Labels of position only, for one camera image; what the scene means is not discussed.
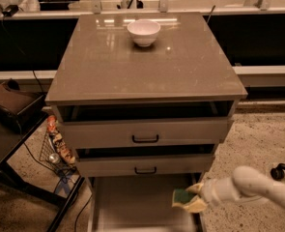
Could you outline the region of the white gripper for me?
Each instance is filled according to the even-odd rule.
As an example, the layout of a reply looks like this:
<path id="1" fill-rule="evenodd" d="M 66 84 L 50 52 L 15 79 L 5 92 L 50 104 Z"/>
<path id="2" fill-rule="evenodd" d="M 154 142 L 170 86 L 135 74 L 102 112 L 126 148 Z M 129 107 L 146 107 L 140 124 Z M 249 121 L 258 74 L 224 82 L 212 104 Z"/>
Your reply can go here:
<path id="1" fill-rule="evenodd" d="M 186 189 L 191 193 L 200 194 L 185 204 L 185 210 L 198 214 L 207 209 L 208 205 L 215 207 L 226 202 L 238 202 L 241 200 L 241 192 L 234 185 L 232 178 L 210 179 L 203 183 L 196 183 Z"/>

